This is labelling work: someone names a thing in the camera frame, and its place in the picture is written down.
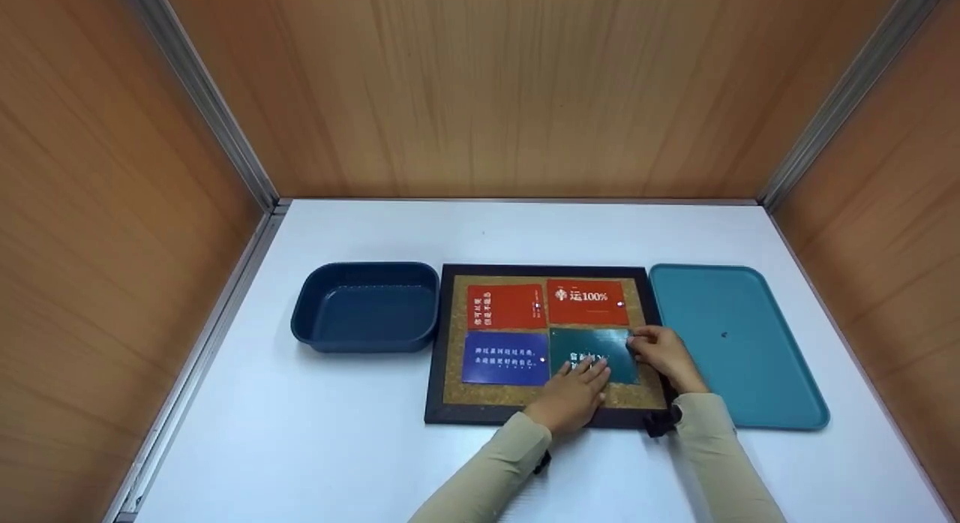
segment beige sleeve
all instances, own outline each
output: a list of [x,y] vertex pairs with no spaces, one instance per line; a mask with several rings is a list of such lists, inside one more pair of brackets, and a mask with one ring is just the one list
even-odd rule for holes
[[712,393],[686,393],[674,402],[682,411],[676,424],[683,452],[706,496],[714,523],[778,523],[783,514],[737,440],[723,399]]
[[550,430],[516,413],[414,513],[411,523],[495,521],[550,446]]

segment black frame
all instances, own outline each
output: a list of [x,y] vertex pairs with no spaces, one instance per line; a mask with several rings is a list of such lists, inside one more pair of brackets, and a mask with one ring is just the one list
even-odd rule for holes
[[[430,362],[430,382],[426,392],[423,421],[428,424],[461,424],[501,426],[521,407],[500,404],[446,404],[443,403],[443,384],[446,379],[446,348],[449,345],[450,310],[453,306],[453,281],[458,275],[550,278],[610,278],[633,279],[637,284],[640,306],[648,324],[661,324],[659,309],[647,270],[636,266],[514,266],[514,264],[443,264],[439,284],[439,331]],[[672,428],[676,417],[671,411],[677,391],[665,376],[659,375],[663,386],[666,410],[659,409],[605,409],[600,407],[586,424],[593,428],[645,428],[652,437],[658,437]]]

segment white table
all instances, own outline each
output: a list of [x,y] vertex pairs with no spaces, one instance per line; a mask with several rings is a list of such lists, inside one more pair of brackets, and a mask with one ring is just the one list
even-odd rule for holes
[[[336,260],[654,266],[742,264],[770,284],[832,419],[741,431],[791,521],[949,520],[762,208],[617,204],[292,203],[137,523],[403,521],[492,428],[428,426],[429,350],[322,356],[290,315]],[[586,431],[556,447],[504,521],[706,521],[672,440]]]

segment dark blue bowl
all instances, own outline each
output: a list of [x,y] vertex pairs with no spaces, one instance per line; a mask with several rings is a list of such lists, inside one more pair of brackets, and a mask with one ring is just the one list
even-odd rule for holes
[[303,283],[290,319],[319,352],[415,352],[437,327],[440,280],[424,263],[333,263]]

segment dark green card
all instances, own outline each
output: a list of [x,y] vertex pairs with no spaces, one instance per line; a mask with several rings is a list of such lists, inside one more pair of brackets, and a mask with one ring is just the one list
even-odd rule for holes
[[550,374],[570,362],[577,365],[583,356],[606,358],[610,382],[637,385],[637,365],[627,350],[627,329],[550,329]]

